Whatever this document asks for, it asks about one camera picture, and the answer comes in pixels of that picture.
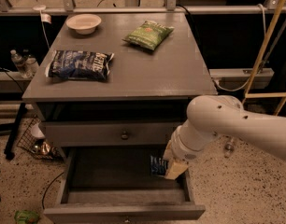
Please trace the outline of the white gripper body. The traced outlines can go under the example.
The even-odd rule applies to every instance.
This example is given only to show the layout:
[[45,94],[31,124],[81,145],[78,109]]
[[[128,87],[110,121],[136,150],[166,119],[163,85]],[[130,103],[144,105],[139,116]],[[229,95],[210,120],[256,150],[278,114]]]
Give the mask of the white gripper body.
[[178,134],[173,134],[170,138],[171,141],[171,159],[179,161],[192,161],[202,153],[202,149],[194,150],[186,147],[182,142]]

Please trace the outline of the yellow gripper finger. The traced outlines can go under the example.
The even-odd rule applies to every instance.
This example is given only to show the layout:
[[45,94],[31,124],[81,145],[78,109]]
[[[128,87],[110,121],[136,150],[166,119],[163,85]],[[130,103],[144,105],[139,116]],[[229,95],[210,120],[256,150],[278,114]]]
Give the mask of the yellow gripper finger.
[[185,161],[179,161],[176,159],[171,159],[168,162],[168,168],[165,172],[164,178],[169,180],[175,180],[181,174],[183,174],[189,165]]
[[164,155],[163,155],[163,159],[166,161],[169,161],[170,158],[172,157],[171,154],[171,141],[168,141],[165,150],[164,150]]

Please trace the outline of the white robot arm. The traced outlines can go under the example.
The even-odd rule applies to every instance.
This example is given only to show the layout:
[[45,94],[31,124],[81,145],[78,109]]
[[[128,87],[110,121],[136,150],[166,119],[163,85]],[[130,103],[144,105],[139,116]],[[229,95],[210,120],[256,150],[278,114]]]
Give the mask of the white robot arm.
[[174,180],[207,144],[220,135],[239,138],[286,161],[286,118],[246,111],[229,95],[201,95],[187,106],[187,119],[172,133],[164,151],[164,177]]

